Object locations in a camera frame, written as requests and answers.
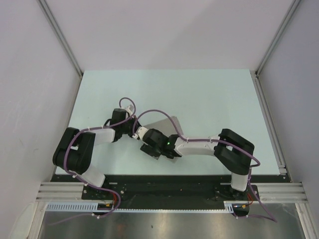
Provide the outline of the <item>grey cloth napkin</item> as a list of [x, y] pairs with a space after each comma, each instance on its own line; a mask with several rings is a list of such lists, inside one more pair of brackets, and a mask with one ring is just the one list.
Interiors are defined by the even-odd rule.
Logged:
[[[178, 118], [176, 116], [171, 116], [171, 119], [174, 122], [175, 126], [177, 127], [178, 131], [181, 134], [183, 134], [183, 130], [182, 130], [182, 127], [180, 125]], [[151, 128], [157, 129], [167, 137], [169, 137], [172, 134], [176, 134], [176, 130], [168, 118], [147, 124], [147, 125], [145, 125], [145, 127], [148, 129], [151, 129]]]

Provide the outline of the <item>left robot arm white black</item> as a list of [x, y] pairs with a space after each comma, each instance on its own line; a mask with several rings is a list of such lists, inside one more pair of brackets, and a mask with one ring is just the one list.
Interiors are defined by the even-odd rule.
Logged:
[[77, 128], [68, 127], [55, 150], [53, 164], [93, 185], [92, 192], [99, 199], [107, 198], [110, 186], [104, 183], [105, 175], [91, 163], [93, 149], [100, 144], [116, 142], [125, 134], [132, 137], [141, 126], [136, 119], [130, 107], [117, 108], [101, 128], [81, 133]]

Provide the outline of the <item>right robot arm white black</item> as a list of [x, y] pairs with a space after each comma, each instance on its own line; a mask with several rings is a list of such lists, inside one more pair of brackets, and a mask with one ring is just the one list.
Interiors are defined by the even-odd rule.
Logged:
[[135, 137], [143, 142], [140, 150], [158, 159], [188, 155], [216, 157], [231, 172], [230, 195], [241, 200], [248, 194], [248, 178], [255, 146], [230, 129], [223, 129], [208, 139], [186, 138], [179, 134], [164, 135], [157, 129], [139, 127]]

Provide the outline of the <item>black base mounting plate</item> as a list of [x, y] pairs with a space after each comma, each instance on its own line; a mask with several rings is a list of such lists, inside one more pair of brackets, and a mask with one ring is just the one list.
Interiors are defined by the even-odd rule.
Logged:
[[229, 175], [217, 176], [108, 176], [103, 190], [80, 187], [80, 199], [98, 202], [98, 210], [216, 210], [224, 202], [249, 205], [261, 186], [290, 183], [286, 175], [251, 177], [251, 187], [235, 192]]

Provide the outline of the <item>aluminium front rail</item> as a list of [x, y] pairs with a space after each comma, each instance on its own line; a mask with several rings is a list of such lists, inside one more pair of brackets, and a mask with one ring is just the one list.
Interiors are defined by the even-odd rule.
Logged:
[[[307, 201], [301, 183], [257, 183], [252, 185], [254, 193], [265, 203], [303, 203]], [[207, 196], [215, 200], [230, 196], [229, 183], [111, 183], [110, 189], [123, 200], [139, 196]], [[36, 196], [38, 201], [106, 201], [113, 194], [92, 189], [83, 183], [47, 182], [42, 183]]]

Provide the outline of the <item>left aluminium frame post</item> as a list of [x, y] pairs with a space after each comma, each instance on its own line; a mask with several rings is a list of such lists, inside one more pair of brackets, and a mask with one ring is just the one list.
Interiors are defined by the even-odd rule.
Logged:
[[78, 75], [78, 77], [80, 79], [83, 78], [83, 71], [80, 68], [80, 65], [64, 35], [64, 33], [62, 32], [58, 21], [56, 20], [49, 4], [47, 3], [46, 0], [37, 0], [36, 1], [40, 7], [40, 9], [42, 10], [45, 18], [48, 21], [48, 24], [50, 25], [53, 33], [55, 34], [59, 44], [61, 45], [63, 51], [65, 52], [67, 58], [69, 59], [73, 69], [75, 70], [76, 74]]

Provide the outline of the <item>aluminium frame post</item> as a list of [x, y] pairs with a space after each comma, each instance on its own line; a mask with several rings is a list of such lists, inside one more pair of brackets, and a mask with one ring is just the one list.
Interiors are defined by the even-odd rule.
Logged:
[[40, 7], [40, 9], [42, 10], [45, 18], [48, 21], [48, 24], [50, 25], [53, 33], [55, 34], [59, 44], [61, 45], [63, 51], [65, 52], [67, 58], [69, 59], [73, 69], [75, 70], [76, 74], [78, 75], [78, 77], [80, 79], [83, 78], [83, 71], [80, 68], [80, 65], [64, 35], [64, 33], [62, 32], [58, 21], [56, 20], [49, 4], [47, 3], [46, 0], [37, 0], [36, 1]]
[[265, 65], [267, 64], [267, 62], [269, 61], [269, 59], [271, 58], [271, 55], [273, 54], [273, 52], [275, 51], [277, 45], [279, 44], [281, 38], [283, 37], [286, 29], [288, 28], [290, 22], [292, 21], [295, 13], [297, 12], [299, 6], [301, 5], [303, 1], [302, 0], [293, 0], [291, 5], [289, 6], [287, 12], [284, 15], [283, 20], [281, 21], [269, 47], [267, 48], [265, 54], [263, 55], [258, 67], [255, 70], [255, 75], [258, 77]]

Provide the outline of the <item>right aluminium frame post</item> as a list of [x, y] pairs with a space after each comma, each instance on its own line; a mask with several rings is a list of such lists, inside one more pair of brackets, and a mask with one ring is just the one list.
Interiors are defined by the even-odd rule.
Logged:
[[293, 0], [291, 5], [289, 6], [287, 12], [284, 15], [283, 20], [281, 21], [269, 47], [267, 48], [265, 54], [263, 55], [258, 67], [255, 70], [255, 75], [258, 77], [265, 65], [267, 64], [267, 62], [269, 61], [269, 59], [271, 58], [271, 55], [273, 54], [273, 52], [275, 51], [277, 45], [279, 44], [281, 38], [283, 37], [286, 29], [288, 28], [290, 22], [292, 21], [295, 13], [297, 12], [299, 6], [301, 5], [303, 1], [302, 0]]

